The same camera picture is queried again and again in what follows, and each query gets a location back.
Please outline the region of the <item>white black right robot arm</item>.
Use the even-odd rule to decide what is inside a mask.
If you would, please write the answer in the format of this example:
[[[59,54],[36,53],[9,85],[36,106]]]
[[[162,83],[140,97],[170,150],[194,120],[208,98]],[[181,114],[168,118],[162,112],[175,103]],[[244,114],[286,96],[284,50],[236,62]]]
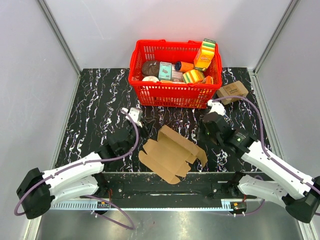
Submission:
[[[206,114],[199,124],[199,139],[211,140],[225,152],[262,170],[272,180],[264,181],[237,171],[223,184],[221,192],[233,198],[255,196],[273,202],[296,220],[310,223],[320,206],[320,178],[311,177],[263,148],[243,129],[233,129],[217,112]]]

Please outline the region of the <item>brown cardboard box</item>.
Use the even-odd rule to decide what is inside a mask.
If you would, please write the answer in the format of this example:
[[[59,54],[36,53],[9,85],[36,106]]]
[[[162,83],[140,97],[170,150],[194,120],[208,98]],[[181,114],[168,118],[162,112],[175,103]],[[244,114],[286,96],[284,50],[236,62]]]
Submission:
[[[138,154],[139,161],[168,184],[175,185],[185,178],[190,165],[197,159],[205,167],[206,152],[167,125],[158,131],[157,140],[148,139]]]

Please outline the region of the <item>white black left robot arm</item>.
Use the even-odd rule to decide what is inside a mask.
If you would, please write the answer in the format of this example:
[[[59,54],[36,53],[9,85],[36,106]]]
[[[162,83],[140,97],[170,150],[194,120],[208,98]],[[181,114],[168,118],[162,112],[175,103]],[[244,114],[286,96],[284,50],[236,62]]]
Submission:
[[[112,162],[131,155],[140,139],[150,135],[154,123],[152,118],[130,120],[96,151],[77,161],[46,171],[37,167],[29,170],[16,190],[19,201],[14,214],[32,220],[65,200],[85,195],[103,198],[109,189],[102,172]]]

